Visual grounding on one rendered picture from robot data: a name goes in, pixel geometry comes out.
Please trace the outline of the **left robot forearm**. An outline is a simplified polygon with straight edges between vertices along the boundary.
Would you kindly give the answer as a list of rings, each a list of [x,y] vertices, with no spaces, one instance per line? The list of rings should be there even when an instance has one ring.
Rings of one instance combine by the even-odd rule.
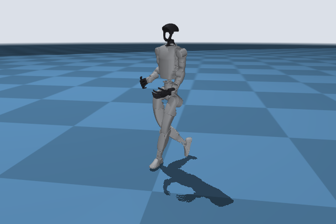
[[[178,90],[180,84],[183,82],[184,77],[185,77],[185,71],[182,72],[181,77],[176,77],[175,78],[175,81],[173,82],[173,84],[171,86],[171,88],[175,88],[175,90],[171,91],[171,95],[175,95],[176,94],[176,91]]]

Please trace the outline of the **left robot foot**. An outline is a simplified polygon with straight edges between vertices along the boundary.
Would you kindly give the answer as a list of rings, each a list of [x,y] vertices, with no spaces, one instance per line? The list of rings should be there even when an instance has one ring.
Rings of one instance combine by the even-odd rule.
[[[161,159],[159,160],[159,157],[158,157],[158,159],[155,159],[155,160],[150,164],[149,168],[151,168],[151,169],[155,169],[155,168],[159,167],[159,165],[162,164],[162,163],[163,163],[163,158],[161,157]]]

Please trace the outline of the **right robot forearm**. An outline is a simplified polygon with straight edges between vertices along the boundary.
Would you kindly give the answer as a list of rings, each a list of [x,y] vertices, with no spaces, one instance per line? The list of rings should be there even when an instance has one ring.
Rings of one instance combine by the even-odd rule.
[[[154,71],[152,72],[152,74],[149,75],[149,77],[146,78],[147,83],[151,83],[151,82],[153,82],[153,81],[154,81],[155,79],[157,79],[158,77],[159,77],[158,73],[154,70]]]

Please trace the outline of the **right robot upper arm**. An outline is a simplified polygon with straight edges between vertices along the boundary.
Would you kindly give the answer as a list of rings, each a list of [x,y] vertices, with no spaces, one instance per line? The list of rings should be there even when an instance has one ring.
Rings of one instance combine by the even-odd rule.
[[[157,64],[158,64],[158,67],[155,69],[155,71],[156,71],[158,74],[160,74],[160,72],[159,72],[159,48],[160,48],[160,47],[157,47],[157,48],[155,49],[156,61],[157,61]]]

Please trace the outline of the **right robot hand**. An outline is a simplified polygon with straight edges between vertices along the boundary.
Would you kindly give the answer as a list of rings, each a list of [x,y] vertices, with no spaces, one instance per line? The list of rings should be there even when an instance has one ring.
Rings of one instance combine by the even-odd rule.
[[[147,85],[146,78],[142,79],[142,76],[141,76],[140,77],[140,84],[141,84],[142,88],[145,89],[146,88],[145,86]]]

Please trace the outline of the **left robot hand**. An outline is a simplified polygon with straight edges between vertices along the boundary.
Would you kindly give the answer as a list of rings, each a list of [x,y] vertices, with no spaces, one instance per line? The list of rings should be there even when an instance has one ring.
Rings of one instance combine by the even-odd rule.
[[[156,98],[156,99],[166,97],[167,95],[171,95],[171,91],[175,90],[175,88],[169,88],[167,90],[164,90],[164,89],[161,89],[161,88],[158,88],[158,89],[160,89],[162,91],[154,91],[153,90],[155,93],[152,92],[153,97]]]

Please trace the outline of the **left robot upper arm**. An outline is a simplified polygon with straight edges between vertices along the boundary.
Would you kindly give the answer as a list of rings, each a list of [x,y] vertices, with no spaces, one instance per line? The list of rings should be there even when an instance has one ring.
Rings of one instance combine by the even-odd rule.
[[[185,71],[187,51],[185,48],[177,47],[175,48],[175,53],[176,56],[178,57],[178,68],[179,68],[179,70],[176,72],[175,75],[177,77],[181,77],[182,72]]]

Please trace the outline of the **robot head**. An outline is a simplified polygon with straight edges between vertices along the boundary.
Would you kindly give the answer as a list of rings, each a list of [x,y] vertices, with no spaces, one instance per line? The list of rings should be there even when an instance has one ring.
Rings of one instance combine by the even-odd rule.
[[[167,41],[167,45],[165,45],[165,46],[173,46],[173,45],[170,45],[170,44],[175,45],[174,39],[171,39],[171,37],[172,37],[172,34],[175,31],[179,31],[178,27],[175,24],[166,24],[162,27],[162,30],[163,30],[163,38],[164,38],[165,41]],[[166,37],[165,37],[166,32],[168,32],[170,34],[168,39],[166,39]]]

